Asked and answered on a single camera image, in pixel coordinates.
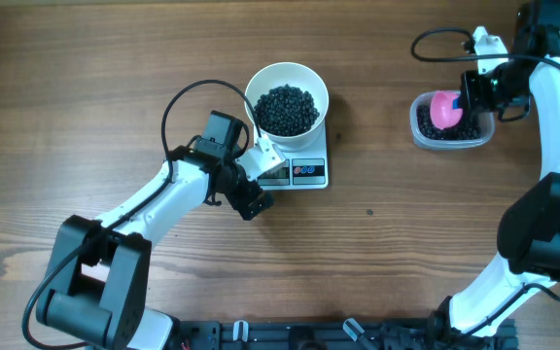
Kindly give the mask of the pink scoop with blue handle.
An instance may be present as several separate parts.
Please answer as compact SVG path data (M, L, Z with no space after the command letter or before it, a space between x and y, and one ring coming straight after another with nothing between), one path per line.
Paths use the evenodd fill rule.
M430 103L430 118L433 126L444 130L456 126L463 117L459 92L437 91Z

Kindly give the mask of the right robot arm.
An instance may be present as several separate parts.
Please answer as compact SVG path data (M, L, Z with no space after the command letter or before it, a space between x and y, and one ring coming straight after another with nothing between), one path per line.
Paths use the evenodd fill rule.
M560 282L560 1L530 1L517 14L513 43L477 28L465 60L476 63L456 92L430 101L431 123L446 129L510 107L536 111L542 143L540 180L501 218L498 252L466 290L446 298L419 335L429 349L500 349L506 318Z

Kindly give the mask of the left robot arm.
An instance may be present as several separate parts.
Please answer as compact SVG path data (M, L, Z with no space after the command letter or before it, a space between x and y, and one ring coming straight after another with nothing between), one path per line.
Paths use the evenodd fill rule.
M76 347L166 348L179 322L146 305L153 249L186 214L214 204L217 193L252 220L272 203L258 177L284 161L265 141L245 152L208 140L168 152L157 176L120 206L94 220L73 215L60 226L26 314L76 337Z

